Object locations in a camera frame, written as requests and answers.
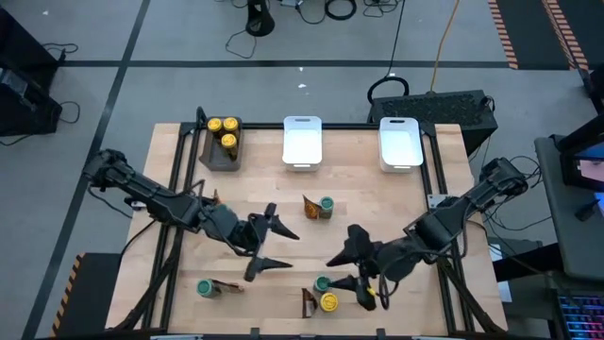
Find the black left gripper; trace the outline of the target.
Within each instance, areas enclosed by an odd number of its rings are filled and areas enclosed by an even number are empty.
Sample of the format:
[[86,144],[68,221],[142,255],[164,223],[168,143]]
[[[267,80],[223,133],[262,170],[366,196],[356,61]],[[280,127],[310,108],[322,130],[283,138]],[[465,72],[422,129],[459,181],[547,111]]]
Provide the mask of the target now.
[[250,258],[243,273],[245,281],[253,281],[265,270],[292,267],[290,263],[259,255],[268,230],[289,239],[299,240],[299,236],[275,216],[276,207],[275,203],[269,203],[264,214],[250,213],[246,221],[240,220],[225,204],[206,206],[202,209],[202,229],[207,236],[227,244],[236,255]]

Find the black aluminium table frame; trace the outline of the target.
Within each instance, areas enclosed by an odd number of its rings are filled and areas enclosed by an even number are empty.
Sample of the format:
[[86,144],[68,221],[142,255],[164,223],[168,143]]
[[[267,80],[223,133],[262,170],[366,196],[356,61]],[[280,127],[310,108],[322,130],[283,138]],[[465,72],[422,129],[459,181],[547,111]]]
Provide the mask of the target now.
[[[197,283],[205,278],[242,282],[247,261],[225,245],[201,233],[185,233],[173,290],[161,289],[151,316],[153,326],[173,333],[262,335],[348,335],[358,338],[388,335],[444,335],[447,332],[436,268],[419,264],[405,278],[388,310],[364,310],[351,292],[338,293],[335,312],[302,317],[302,288],[311,289],[320,275],[339,279],[355,267],[327,267],[343,246],[346,229],[358,224],[375,240],[389,241],[426,209],[419,171],[384,173],[378,164],[378,130],[365,124],[328,124],[323,130],[323,159],[314,172],[288,171],[282,161],[280,127],[247,127],[243,134],[241,168],[232,173],[212,172],[191,153],[202,145],[181,124],[154,127],[144,166],[151,179],[179,186],[205,183],[206,195],[218,191],[240,217],[277,205],[281,221],[299,240],[268,236],[262,254],[291,264],[267,270],[244,285],[240,294],[200,297]],[[319,204],[334,201],[330,219],[309,219],[306,196]]]

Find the black equipment cabinet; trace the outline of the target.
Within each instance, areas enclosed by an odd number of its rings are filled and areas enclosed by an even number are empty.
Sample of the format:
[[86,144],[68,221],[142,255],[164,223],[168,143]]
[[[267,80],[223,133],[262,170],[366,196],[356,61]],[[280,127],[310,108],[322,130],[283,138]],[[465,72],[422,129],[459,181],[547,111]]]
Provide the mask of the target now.
[[0,137],[55,133],[62,106],[20,71],[0,69]]
[[0,68],[21,71],[42,83],[51,81],[58,67],[59,62],[0,7]]

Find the black mat with hazard stripes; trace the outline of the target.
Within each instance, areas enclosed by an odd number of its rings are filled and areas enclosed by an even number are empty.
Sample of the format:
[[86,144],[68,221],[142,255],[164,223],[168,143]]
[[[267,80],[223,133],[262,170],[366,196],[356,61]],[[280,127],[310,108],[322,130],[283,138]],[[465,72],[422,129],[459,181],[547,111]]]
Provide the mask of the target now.
[[556,0],[487,2],[510,68],[589,69]]
[[116,253],[81,253],[59,301],[51,338],[88,339],[105,331],[120,263]]

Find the white plastic bin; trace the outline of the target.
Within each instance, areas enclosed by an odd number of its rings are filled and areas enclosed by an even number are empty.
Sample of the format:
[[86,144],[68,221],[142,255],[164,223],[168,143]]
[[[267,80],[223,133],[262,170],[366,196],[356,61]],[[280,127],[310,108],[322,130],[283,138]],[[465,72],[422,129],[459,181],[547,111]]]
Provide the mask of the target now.
[[386,173],[409,173],[424,163],[419,123],[410,117],[379,121],[380,168]]
[[318,116],[284,118],[282,161],[288,171],[318,170],[323,159],[322,127]]

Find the grey plastic bin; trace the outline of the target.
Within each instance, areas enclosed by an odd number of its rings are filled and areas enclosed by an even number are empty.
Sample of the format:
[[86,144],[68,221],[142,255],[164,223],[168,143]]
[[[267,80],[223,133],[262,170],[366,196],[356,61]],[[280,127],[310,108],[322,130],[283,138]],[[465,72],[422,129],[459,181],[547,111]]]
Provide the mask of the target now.
[[204,141],[202,155],[199,160],[210,170],[219,172],[235,172],[240,169],[242,162],[242,147],[243,147],[243,128],[242,120],[239,117],[235,117],[239,120],[240,128],[235,131],[234,134],[238,139],[239,150],[236,161],[233,161],[225,152],[221,146],[221,138],[227,132],[224,127],[218,133],[212,133],[207,129],[207,123],[205,128],[207,130],[206,138]]

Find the black perforated equipment case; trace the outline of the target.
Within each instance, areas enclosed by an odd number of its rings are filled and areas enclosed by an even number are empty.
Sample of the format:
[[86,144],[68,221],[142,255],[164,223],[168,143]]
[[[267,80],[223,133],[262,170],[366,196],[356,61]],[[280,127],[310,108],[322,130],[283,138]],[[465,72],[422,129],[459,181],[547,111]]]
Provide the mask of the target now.
[[495,101],[482,90],[375,99],[367,121],[374,123],[386,116],[414,118],[421,126],[459,125],[468,156],[498,128]]

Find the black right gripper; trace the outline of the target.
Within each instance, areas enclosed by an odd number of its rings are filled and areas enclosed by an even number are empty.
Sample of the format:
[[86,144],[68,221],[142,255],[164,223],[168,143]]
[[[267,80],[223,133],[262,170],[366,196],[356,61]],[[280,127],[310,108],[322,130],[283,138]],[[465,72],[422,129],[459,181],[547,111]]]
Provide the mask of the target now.
[[[359,269],[359,275],[356,278],[346,276],[332,280],[328,286],[334,289],[354,289],[357,302],[367,311],[376,309],[377,298],[382,308],[388,310],[391,296],[397,291],[399,283],[421,260],[419,252],[408,238],[388,243],[372,242],[369,232],[360,225],[350,225],[347,233],[348,246],[329,260],[326,266],[354,264]],[[376,291],[376,297],[368,293],[368,287]]]

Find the backlit computer keyboard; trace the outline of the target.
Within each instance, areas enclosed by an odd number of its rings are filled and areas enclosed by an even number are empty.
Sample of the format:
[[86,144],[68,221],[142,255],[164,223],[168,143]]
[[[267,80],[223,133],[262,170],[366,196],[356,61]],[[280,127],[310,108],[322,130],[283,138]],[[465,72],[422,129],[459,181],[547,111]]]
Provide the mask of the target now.
[[567,340],[604,340],[604,297],[558,296],[557,302]]

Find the black computer monitor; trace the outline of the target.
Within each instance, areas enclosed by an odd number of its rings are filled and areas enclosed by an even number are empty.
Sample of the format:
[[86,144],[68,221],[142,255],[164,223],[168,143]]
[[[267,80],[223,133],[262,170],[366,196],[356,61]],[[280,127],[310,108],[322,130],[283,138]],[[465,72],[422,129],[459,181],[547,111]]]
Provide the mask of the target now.
[[604,114],[557,142],[566,185],[604,193]]

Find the grey desk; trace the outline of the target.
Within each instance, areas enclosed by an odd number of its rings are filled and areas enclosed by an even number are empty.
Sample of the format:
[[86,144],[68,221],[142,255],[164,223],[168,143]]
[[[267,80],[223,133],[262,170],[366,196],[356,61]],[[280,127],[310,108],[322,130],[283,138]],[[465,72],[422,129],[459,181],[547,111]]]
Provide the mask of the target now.
[[560,152],[550,138],[534,141],[567,276],[604,281],[604,193],[566,185]]

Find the black stand base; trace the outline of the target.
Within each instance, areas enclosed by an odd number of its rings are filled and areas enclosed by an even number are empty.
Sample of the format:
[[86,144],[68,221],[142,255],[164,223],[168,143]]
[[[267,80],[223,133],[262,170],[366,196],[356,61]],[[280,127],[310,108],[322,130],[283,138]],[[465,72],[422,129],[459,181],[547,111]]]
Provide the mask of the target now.
[[268,0],[247,0],[245,31],[253,37],[265,37],[275,29]]

